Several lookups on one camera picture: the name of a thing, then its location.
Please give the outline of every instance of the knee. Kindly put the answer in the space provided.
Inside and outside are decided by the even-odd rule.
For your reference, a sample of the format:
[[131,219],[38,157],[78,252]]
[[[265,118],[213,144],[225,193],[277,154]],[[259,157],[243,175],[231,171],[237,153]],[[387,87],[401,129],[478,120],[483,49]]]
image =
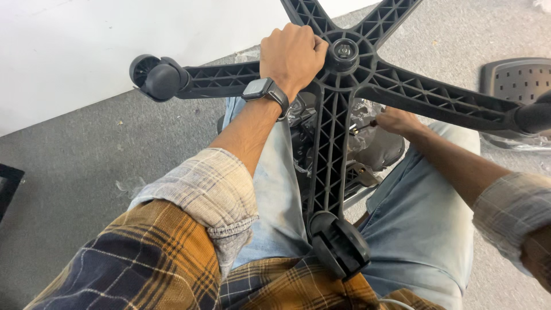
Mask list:
[[434,122],[429,127],[451,143],[480,155],[480,136],[478,135],[478,131],[441,121]]

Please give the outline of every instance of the smartwatch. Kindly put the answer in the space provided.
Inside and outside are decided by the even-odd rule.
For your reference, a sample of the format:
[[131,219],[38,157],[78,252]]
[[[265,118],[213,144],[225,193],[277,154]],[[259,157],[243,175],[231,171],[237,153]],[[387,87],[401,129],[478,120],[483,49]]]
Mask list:
[[287,112],[289,112],[289,98],[279,86],[276,85],[271,78],[255,79],[250,82],[243,91],[241,96],[245,101],[260,99],[267,97],[274,100],[281,106],[281,114],[277,118],[277,121],[283,121],[287,118]]

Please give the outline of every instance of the plaid shirt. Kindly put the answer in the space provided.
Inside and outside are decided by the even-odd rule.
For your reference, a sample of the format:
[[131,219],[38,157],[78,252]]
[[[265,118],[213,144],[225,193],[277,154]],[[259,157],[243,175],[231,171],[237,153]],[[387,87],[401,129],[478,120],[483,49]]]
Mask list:
[[[504,255],[520,259],[522,241],[541,245],[532,232],[551,223],[545,214],[533,216],[551,213],[549,188],[543,177],[502,178],[475,204],[474,223]],[[516,209],[521,200],[524,208],[528,200],[531,216]],[[148,185],[26,309],[401,309],[379,304],[361,274],[334,280],[313,255],[263,259],[230,271],[257,218],[246,168],[227,151],[206,149]],[[500,224],[519,218],[522,225],[502,230]],[[536,264],[549,264],[549,252],[534,253]],[[417,310],[443,309],[405,289],[386,298]]]

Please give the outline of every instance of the light blue jeans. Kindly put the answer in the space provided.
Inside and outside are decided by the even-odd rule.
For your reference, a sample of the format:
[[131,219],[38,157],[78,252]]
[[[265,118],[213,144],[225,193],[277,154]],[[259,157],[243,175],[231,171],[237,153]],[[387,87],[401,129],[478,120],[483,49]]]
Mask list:
[[[226,100],[224,127],[243,105],[241,98]],[[480,154],[476,131],[443,122],[430,127]],[[234,268],[308,253],[287,122],[272,129],[253,183],[260,220],[252,226],[252,242],[240,252]],[[371,249],[371,265],[362,273],[374,291],[384,296],[408,288],[448,310],[462,309],[473,258],[473,213],[450,183],[410,148],[368,199],[367,210],[371,216],[358,230]]]

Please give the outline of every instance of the gray carpet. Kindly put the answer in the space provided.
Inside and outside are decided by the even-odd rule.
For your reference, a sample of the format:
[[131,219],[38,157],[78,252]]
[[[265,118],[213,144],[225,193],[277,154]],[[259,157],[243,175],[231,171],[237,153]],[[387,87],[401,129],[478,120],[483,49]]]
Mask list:
[[[551,15],[531,4],[427,0],[380,54],[408,70],[477,89],[479,68],[487,62],[551,58]],[[336,21],[352,25],[370,9]],[[151,182],[168,172],[214,138],[223,113],[222,99],[154,103],[131,91],[0,137],[0,163],[26,171],[0,223],[0,308],[24,307],[80,246],[126,209],[129,199],[116,181]],[[486,145],[483,156],[513,170],[551,176],[549,157]],[[357,205],[348,214],[364,210]],[[544,309],[551,296],[476,235],[464,302],[465,309]]]

